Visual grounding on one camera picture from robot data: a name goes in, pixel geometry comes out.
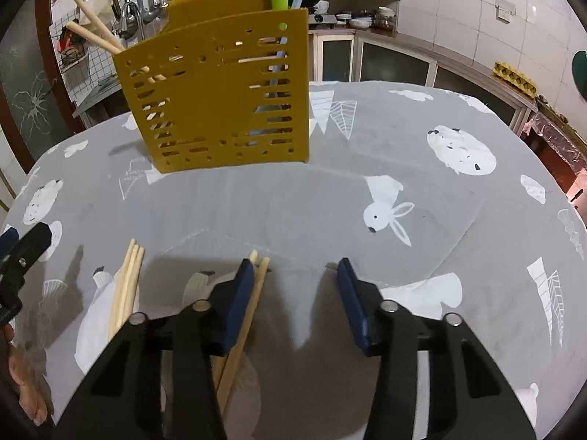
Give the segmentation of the person's hand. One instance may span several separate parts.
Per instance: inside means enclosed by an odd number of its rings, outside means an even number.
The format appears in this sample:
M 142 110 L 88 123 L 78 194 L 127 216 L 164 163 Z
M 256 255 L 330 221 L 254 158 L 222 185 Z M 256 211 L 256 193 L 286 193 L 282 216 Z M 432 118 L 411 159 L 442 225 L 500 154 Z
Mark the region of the person's hand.
M 8 370 L 14 384 L 19 389 L 19 404 L 27 416 L 36 426 L 42 425 L 48 417 L 48 408 L 42 395 L 32 381 L 22 357 L 17 352 L 12 341 L 14 330 L 10 324 L 2 327 L 2 332 L 8 343 Z

